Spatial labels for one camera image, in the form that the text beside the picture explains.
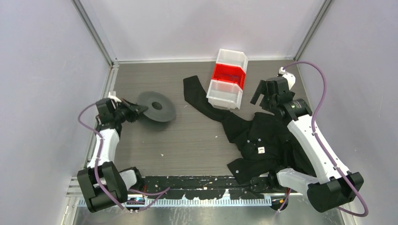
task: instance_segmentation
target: gray floor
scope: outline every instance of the gray floor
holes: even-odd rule
[[[238,116],[251,120],[262,111],[250,99],[260,79],[277,75],[289,60],[250,61]],[[116,78],[117,96],[136,102],[147,90],[170,98],[177,118],[168,126],[156,126],[147,120],[123,124],[117,146],[115,164],[119,170],[136,166],[143,175],[227,175],[227,164],[241,157],[234,144],[228,142],[222,126],[184,101],[183,79],[197,75],[207,91],[214,62],[121,64]],[[296,76],[293,91],[296,98],[307,100],[296,67],[288,69]]]

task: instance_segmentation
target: black joint housing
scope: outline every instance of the black joint housing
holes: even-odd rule
[[[127,201],[126,185],[113,162],[104,162],[98,167],[98,174],[100,178],[105,179],[107,183],[105,188],[118,202],[124,203]],[[77,173],[77,181],[90,212],[97,212],[115,205],[99,186],[94,186],[97,181],[93,168],[80,170]]]
[[[356,172],[348,174],[346,177],[354,185],[355,189],[359,191],[364,182],[361,174]],[[318,212],[325,212],[352,202],[356,195],[344,178],[341,177],[324,184],[308,185],[307,196],[314,209]]]
[[[293,100],[295,93],[289,90],[289,83],[282,76],[261,80],[254,93],[251,104],[256,104],[260,95],[264,95],[260,106],[273,113],[288,124],[303,115],[312,115],[311,109],[303,99]]]
[[[114,120],[115,102],[110,98],[103,98],[95,103],[98,110],[98,118],[102,124],[112,122]]]

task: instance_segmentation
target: black t-shirt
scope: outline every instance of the black t-shirt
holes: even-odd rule
[[[184,79],[184,98],[205,116],[221,122],[228,141],[237,145],[243,158],[227,166],[239,184],[281,166],[316,176],[300,143],[277,117],[256,112],[247,121],[229,110],[213,108],[197,76]]]

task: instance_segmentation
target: red plastic bin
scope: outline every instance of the red plastic bin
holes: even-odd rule
[[[241,67],[216,64],[213,72],[213,80],[236,83],[243,90],[246,73]]]

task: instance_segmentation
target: cable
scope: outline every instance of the cable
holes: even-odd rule
[[[77,121],[79,121],[79,123],[80,123],[81,125],[83,125],[83,127],[89,129],[90,131],[94,132],[96,135],[99,136],[99,138],[100,138],[100,139],[99,139],[99,147],[98,147],[97,157],[95,158],[95,165],[94,165],[95,180],[97,181],[97,183],[98,183],[99,187],[102,189],[102,191],[103,191],[103,192],[104,192],[104,193],[105,193],[117,206],[119,206],[120,209],[123,210],[123,209],[124,209],[123,205],[122,205],[115,197],[113,197],[112,194],[106,189],[106,187],[102,184],[102,182],[101,182],[101,180],[100,180],[100,176],[99,176],[99,174],[98,174],[98,162],[99,162],[99,160],[100,160],[101,151],[102,151],[102,146],[103,146],[103,143],[104,143],[104,138],[103,138],[103,136],[101,135],[100,132],[98,132],[98,131],[95,130],[94,128],[88,126],[87,124],[85,124],[85,123],[83,123],[83,122],[81,121],[81,117],[82,117],[83,113],[86,112],[90,107],[92,107],[92,106],[94,106],[94,105],[95,105],[95,103],[93,103],[93,104],[87,106],[85,109],[83,109],[83,110],[81,111],[81,113],[79,114],[79,116],[78,116],[78,118],[77,118]],[[143,195],[159,195],[151,204],[149,204],[149,205],[147,205],[146,207],[144,207],[143,209],[140,209],[140,210],[139,210],[139,211],[143,211],[143,210],[146,210],[147,208],[149,208],[152,204],[154,204],[154,203],[155,203],[163,194],[165,194],[168,190],[170,190],[170,187],[166,188],[164,191],[161,191],[161,192],[159,192],[159,193],[153,193],[153,194],[141,192],[141,191],[134,190],[134,189],[130,189],[129,191],[131,191],[131,192],[137,192],[137,193],[140,193],[140,194],[143,194]]]
[[[143,194],[143,195],[157,195],[157,194],[159,194],[159,195],[155,198],[155,200],[153,200],[153,201],[152,201],[151,203],[149,203],[147,206],[145,206],[145,207],[143,207],[143,208],[137,210],[137,212],[141,212],[141,211],[144,211],[144,210],[148,209],[148,208],[151,207],[153,204],[155,204],[155,202],[156,202],[157,200],[159,200],[160,197],[162,197],[162,196],[163,196],[167,191],[169,191],[169,190],[170,190],[170,187],[166,188],[166,189],[165,189],[164,191],[162,191],[162,192],[153,193],[153,194],[140,192],[140,191],[137,191],[137,190],[134,190],[134,189],[130,189],[129,191],[137,192],[137,193]]]
[[[95,130],[94,128],[88,126],[87,124],[83,123],[80,118],[82,117],[83,113],[87,111],[87,109],[89,109],[90,107],[94,106],[95,103],[87,106],[85,109],[83,109],[81,111],[81,113],[79,114],[79,117],[77,118],[77,121],[79,121],[79,123],[81,125],[83,125],[83,127],[89,129],[90,131],[94,132],[96,135],[98,135],[99,137],[99,147],[98,147],[98,153],[97,153],[97,157],[95,158],[95,165],[94,165],[94,175],[95,175],[95,180],[97,181],[99,187],[102,189],[102,191],[117,205],[119,206],[119,208],[122,210],[124,209],[123,205],[115,198],[112,196],[112,194],[106,189],[106,187],[102,184],[101,180],[100,180],[100,176],[98,174],[98,161],[100,160],[100,156],[101,156],[101,151],[102,151],[102,145],[104,144],[104,138],[101,135],[101,133],[99,133],[97,130]]]
[[[166,193],[168,190],[170,190],[169,187],[166,188],[164,191],[161,191],[161,192],[158,192],[158,193],[146,193],[146,192],[138,191],[138,190],[135,190],[135,189],[129,189],[129,191],[131,191],[131,192],[135,192],[135,193],[142,194],[142,195],[147,195],[147,196],[161,195],[161,194]]]
[[[326,77],[325,74],[323,74],[322,70],[316,66],[315,64],[311,63],[311,62],[307,62],[307,61],[296,61],[296,62],[292,62],[288,65],[286,65],[283,69],[286,69],[290,66],[296,65],[296,64],[308,64],[312,67],[314,67],[316,70],[318,70],[318,72],[321,74],[322,77],[322,81],[323,81],[323,93],[322,93],[322,97],[321,100],[319,101],[318,106],[316,107],[314,114],[312,116],[311,119],[311,127],[312,127],[312,132],[314,133],[314,136],[317,140],[317,142],[319,143],[320,147],[323,149],[323,151],[325,152],[325,154],[328,156],[329,160],[331,161],[331,163],[333,164],[333,166],[336,168],[336,170],[338,171],[338,173],[343,177],[343,179],[345,180],[345,182],[347,182],[348,186],[350,186],[351,190],[355,193],[355,195],[358,197],[359,201],[361,202],[363,209],[364,209],[364,213],[359,214],[359,213],[355,213],[355,212],[351,212],[348,211],[346,209],[343,209],[341,207],[337,207],[339,210],[346,212],[348,214],[351,214],[353,216],[357,216],[357,217],[365,217],[369,214],[369,209],[365,203],[365,200],[362,198],[362,196],[360,195],[360,193],[357,191],[357,189],[354,187],[354,185],[348,180],[348,178],[344,175],[343,171],[341,171],[341,169],[339,167],[337,167],[337,163],[334,160],[334,158],[330,155],[329,151],[326,149],[325,145],[322,143],[322,141],[320,140],[318,134],[316,133],[315,130],[315,118],[319,112],[319,109],[321,108],[321,105],[325,99],[326,96],[326,89],[327,89],[327,85],[326,85]]]
[[[275,212],[274,216],[272,217],[271,224],[274,224],[274,220],[275,220],[276,216],[278,215],[278,213],[281,212],[281,210],[282,210],[283,207],[285,206],[285,204],[286,204],[286,202],[287,202],[287,200],[288,200],[288,198],[289,198],[289,196],[290,196],[290,192],[291,192],[291,188],[289,188],[289,191],[287,192],[286,198],[285,198],[285,200],[283,201],[281,207],[279,207],[279,209]]]

